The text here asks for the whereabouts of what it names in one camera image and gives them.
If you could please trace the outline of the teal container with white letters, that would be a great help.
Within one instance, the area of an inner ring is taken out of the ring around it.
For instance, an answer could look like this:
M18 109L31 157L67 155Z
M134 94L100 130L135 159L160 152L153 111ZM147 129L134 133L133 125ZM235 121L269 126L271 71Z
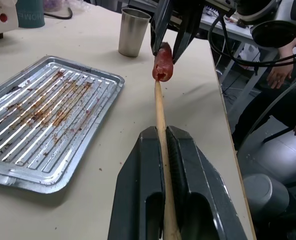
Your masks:
M15 6L20 28L35 29L45 25L43 0L17 0Z

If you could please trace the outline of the red sausage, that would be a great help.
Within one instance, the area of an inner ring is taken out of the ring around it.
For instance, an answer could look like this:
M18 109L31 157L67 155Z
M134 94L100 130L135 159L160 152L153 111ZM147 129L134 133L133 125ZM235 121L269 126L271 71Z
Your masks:
M167 82L173 75L172 50L167 42L162 42L154 59L152 77L159 82Z

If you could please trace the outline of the white background table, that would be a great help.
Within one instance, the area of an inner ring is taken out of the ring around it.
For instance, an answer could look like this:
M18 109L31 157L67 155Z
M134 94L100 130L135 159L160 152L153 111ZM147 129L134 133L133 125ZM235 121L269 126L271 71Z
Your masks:
M200 22L200 28L204 30L209 30L212 23L215 20L215 16L208 16L203 15ZM243 50L245 44L253 45L255 47L259 47L252 39L250 29L249 28L241 28L233 23L230 23L229 21L225 21L226 30L228 37L230 39L236 40L240 42L240 45L238 46L237 50L234 52L234 57L237 58L241 51ZM259 47L259 49L267 52L265 57L263 58L263 61L272 61L278 54L278 52L274 49L269 48L263 48ZM235 112L236 110L239 110L241 108L241 104L245 103L245 99L249 95L249 93L253 90L255 84L260 80L264 72L266 71L265 67L261 67L258 69L257 73L253 73L252 77L249 79L248 83L245 85L245 87L241 90L239 96L234 101L230 109L228 110L228 114Z

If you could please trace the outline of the wooden skewer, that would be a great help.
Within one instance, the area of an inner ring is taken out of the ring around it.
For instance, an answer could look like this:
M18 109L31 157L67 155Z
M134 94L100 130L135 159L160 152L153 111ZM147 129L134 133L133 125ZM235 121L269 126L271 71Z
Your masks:
M169 165L166 124L163 108L163 96L159 81L155 82L156 128L161 146L162 164L165 183L165 209L163 240L182 240L177 224L172 179Z

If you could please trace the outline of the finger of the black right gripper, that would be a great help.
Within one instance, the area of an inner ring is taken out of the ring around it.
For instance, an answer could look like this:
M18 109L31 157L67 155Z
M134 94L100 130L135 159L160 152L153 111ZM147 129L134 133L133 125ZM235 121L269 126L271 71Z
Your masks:
M157 55L173 11L172 0L159 0L150 24L152 54Z
M179 60L199 30L203 0L177 0L175 11L182 21L173 47L173 64Z

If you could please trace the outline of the stainless steel cup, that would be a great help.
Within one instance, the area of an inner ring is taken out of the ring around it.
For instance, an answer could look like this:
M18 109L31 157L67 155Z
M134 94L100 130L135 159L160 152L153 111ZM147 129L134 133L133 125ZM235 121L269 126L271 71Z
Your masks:
M150 19L150 15L141 10L128 7L121 10L120 54L130 58L138 57Z

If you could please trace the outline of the stained metal baking tray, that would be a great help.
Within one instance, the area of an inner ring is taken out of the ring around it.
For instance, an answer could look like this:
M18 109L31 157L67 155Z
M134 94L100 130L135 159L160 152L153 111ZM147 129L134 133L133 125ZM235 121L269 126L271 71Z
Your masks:
M0 84L0 185L40 194L66 187L124 84L56 56Z

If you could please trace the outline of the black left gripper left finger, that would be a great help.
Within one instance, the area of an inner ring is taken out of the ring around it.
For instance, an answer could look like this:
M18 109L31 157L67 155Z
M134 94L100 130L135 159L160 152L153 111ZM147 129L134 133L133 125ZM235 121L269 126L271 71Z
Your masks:
M121 168L114 194L108 240L159 240L165 184L161 147L154 126L143 130Z

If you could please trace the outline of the silver robot body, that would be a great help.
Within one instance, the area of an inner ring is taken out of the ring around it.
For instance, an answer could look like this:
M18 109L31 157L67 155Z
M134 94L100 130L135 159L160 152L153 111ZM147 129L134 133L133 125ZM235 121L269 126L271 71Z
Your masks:
M250 139L238 153L242 175L265 174L282 183L296 180L296 137L291 133L262 143Z

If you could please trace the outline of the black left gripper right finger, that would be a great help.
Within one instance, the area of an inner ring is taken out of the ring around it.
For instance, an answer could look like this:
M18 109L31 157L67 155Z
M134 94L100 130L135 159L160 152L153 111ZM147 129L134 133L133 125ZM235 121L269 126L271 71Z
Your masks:
M169 126L167 141L182 240L247 240L220 174L190 134Z

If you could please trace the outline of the grey round robot joint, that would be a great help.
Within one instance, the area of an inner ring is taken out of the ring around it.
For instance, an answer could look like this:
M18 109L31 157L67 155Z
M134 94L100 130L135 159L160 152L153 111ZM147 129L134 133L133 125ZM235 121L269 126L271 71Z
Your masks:
M288 208L289 192L274 178L257 173L246 176L243 183L251 216L255 222L272 220Z

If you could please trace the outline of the white appliance with red button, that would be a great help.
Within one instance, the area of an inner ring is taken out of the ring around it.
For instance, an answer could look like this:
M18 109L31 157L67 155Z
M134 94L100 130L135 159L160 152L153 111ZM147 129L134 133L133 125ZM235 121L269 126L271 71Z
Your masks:
M0 0L0 39L3 33L18 28L17 0Z

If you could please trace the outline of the purple plastic bag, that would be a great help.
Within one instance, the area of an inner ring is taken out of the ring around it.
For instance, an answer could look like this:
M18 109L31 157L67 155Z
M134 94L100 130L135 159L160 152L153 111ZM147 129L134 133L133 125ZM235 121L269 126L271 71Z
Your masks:
M56 12L69 5L69 0L43 0L45 12Z

